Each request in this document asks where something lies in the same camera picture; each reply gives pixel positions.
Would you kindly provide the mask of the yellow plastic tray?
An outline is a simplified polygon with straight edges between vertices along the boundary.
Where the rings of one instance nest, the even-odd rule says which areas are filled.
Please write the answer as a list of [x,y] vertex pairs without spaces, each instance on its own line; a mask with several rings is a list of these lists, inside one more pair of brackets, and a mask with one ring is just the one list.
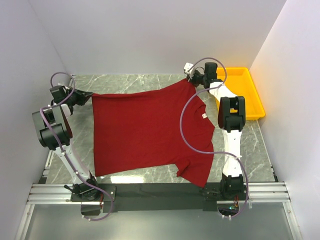
[[245,98],[246,120],[263,118],[266,113],[249,70],[246,67],[227,67],[226,72],[225,87],[221,87],[219,92],[227,93],[228,88],[235,95]]

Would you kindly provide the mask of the red t shirt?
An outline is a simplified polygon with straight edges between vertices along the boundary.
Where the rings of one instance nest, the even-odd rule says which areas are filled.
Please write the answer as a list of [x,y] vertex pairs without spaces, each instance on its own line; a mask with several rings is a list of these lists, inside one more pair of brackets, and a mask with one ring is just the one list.
[[96,176],[163,165],[198,187],[213,163],[214,125],[186,79],[158,90],[94,94],[93,160]]

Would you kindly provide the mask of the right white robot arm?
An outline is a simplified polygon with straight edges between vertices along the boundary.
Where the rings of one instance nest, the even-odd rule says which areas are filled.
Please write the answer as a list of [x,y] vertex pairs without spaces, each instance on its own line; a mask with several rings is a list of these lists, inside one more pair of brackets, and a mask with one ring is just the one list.
[[246,123],[245,98],[233,93],[217,75],[218,65],[207,62],[203,73],[194,64],[186,63],[184,73],[195,87],[202,85],[219,102],[217,122],[224,140],[224,166],[219,193],[230,200],[245,191],[241,159],[241,136]]

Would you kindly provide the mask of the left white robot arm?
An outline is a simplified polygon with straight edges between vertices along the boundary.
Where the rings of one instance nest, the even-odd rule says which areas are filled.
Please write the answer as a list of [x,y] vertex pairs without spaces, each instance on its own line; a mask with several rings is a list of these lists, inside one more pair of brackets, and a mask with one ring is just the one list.
[[32,119],[40,144],[53,151],[63,162],[72,178],[72,186],[64,187],[82,201],[95,201],[101,193],[94,175],[84,165],[73,146],[73,133],[67,118],[74,106],[83,106],[92,92],[77,90],[64,85],[50,89],[51,104],[32,113]]

